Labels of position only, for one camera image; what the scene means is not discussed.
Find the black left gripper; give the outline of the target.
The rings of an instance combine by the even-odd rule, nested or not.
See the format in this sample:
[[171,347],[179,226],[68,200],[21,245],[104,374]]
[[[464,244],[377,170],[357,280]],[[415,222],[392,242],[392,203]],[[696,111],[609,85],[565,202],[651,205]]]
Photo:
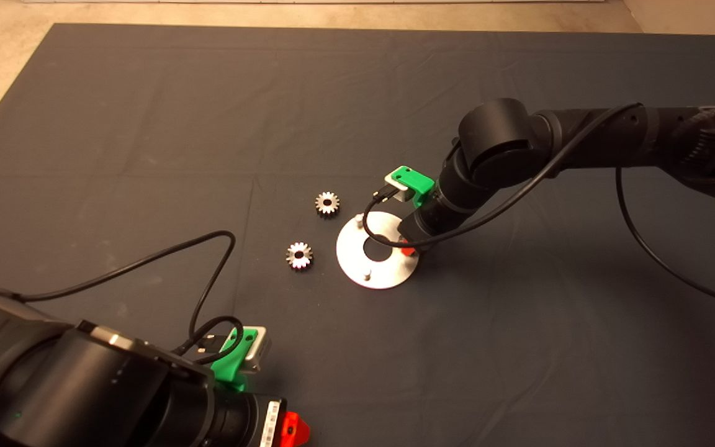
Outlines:
[[310,427],[287,400],[269,394],[216,391],[215,413],[205,446],[302,446]]

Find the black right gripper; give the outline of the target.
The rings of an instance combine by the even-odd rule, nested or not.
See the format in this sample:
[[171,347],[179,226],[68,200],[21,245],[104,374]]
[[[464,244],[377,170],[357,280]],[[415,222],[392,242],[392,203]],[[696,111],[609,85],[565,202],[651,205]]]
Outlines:
[[406,257],[417,256],[417,251],[429,251],[434,244],[423,245],[423,240],[452,231],[465,221],[464,209],[455,207],[443,196],[431,196],[399,224],[401,238],[415,247],[400,247]]

